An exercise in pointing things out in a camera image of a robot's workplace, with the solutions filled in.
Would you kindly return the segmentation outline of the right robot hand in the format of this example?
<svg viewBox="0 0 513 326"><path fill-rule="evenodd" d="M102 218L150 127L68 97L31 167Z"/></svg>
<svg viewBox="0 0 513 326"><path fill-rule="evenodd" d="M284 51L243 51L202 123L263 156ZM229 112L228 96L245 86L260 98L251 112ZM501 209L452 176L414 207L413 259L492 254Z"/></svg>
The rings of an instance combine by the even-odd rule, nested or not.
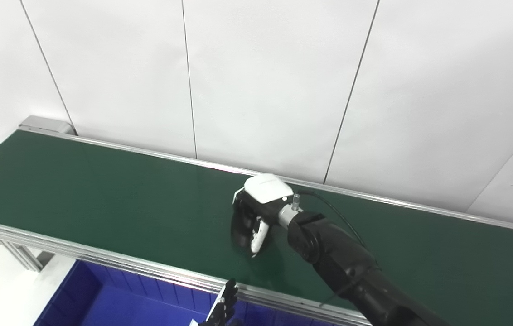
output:
<svg viewBox="0 0 513 326"><path fill-rule="evenodd" d="M300 212L300 195L273 174L248 178L233 197L230 233L234 243L254 258L272 227L288 229Z"/></svg>

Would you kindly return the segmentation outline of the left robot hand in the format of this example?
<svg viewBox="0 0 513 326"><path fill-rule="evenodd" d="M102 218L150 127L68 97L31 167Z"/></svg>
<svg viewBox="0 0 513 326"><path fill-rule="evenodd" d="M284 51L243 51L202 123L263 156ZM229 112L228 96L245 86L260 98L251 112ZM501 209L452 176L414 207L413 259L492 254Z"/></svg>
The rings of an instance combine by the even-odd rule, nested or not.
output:
<svg viewBox="0 0 513 326"><path fill-rule="evenodd" d="M235 278L228 280L219 291L207 318L203 322L191 320L189 326L227 326L235 314L238 302L238 287Z"/></svg>

